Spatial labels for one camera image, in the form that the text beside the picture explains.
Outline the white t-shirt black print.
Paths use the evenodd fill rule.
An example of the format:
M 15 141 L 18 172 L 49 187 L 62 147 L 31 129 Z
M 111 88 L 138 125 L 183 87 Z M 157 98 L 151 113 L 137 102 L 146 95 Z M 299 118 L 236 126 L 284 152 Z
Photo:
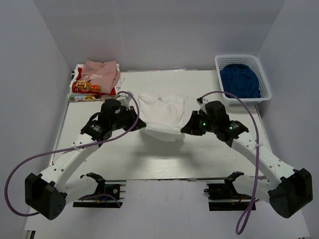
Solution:
M 138 96 L 140 119 L 146 123 L 141 132 L 163 142 L 183 140 L 180 130 L 184 123 L 185 100 L 171 95 L 167 97 L 140 94 Z

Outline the pink t-shirt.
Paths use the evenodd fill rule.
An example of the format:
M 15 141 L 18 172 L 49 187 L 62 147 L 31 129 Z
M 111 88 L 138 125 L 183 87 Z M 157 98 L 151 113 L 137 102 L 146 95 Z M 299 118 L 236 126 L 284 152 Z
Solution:
M 82 80 L 101 87 L 98 91 L 107 94 L 111 92 L 120 79 L 120 71 L 117 69 L 116 61 L 100 63 L 86 60 L 81 75 Z

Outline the red cartoon print t-shirt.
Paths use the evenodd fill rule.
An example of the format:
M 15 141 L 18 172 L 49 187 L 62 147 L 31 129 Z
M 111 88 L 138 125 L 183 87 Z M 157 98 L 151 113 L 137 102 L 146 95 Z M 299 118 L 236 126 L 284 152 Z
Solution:
M 108 96 L 116 95 L 117 91 L 121 89 L 122 83 L 125 80 L 125 77 L 122 75 L 110 93 L 107 94 L 98 91 L 101 87 L 92 85 L 89 81 L 81 79 L 83 66 L 83 64 L 77 64 L 75 70 L 71 73 L 70 92 L 67 95 L 69 101 L 100 101 L 106 99 Z

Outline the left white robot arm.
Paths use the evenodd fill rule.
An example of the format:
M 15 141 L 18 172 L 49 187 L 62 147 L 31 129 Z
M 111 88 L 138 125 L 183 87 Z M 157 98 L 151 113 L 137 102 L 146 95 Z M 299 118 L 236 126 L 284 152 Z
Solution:
M 114 140 L 114 131 L 122 129 L 128 133 L 146 127 L 139 116 L 139 107 L 130 106 L 125 97 L 106 99 L 100 111 L 94 113 L 81 129 L 71 148 L 38 175 L 31 173 L 26 177 L 25 202 L 53 220 L 73 201 L 103 197 L 105 179 L 98 174 L 90 172 L 73 182 L 68 180 L 92 153 Z

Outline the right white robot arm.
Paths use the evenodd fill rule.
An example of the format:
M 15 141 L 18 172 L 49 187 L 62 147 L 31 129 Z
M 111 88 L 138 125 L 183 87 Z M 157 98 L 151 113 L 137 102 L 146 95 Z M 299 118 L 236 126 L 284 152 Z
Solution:
M 297 170 L 280 160 L 271 151 L 257 143 L 248 128 L 237 120 L 230 120 L 220 101 L 197 99 L 200 109 L 193 111 L 182 133 L 202 136 L 214 133 L 258 167 L 263 179 L 233 172 L 224 180 L 224 189 L 218 193 L 209 185 L 204 190 L 210 200 L 238 199 L 242 195 L 267 202 L 283 218 L 289 218 L 313 200 L 311 174 L 304 168 Z

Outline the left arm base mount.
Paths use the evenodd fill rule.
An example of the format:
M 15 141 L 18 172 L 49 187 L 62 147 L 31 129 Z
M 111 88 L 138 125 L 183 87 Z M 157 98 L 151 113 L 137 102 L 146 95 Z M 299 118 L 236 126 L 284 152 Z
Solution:
M 126 181 L 107 181 L 101 175 L 88 173 L 81 175 L 93 179 L 97 186 L 93 194 L 82 196 L 73 202 L 74 208 L 117 208 L 125 198 Z

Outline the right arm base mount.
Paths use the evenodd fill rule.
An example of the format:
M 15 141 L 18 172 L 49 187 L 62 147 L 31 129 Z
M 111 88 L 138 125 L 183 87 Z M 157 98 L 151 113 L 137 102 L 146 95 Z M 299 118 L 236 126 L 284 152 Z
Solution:
M 233 186 L 233 182 L 242 175 L 244 175 L 243 172 L 236 171 L 226 177 L 223 182 L 211 180 L 206 183 L 203 192 L 208 197 L 209 211 L 244 211 L 248 208 L 251 196 L 239 194 Z

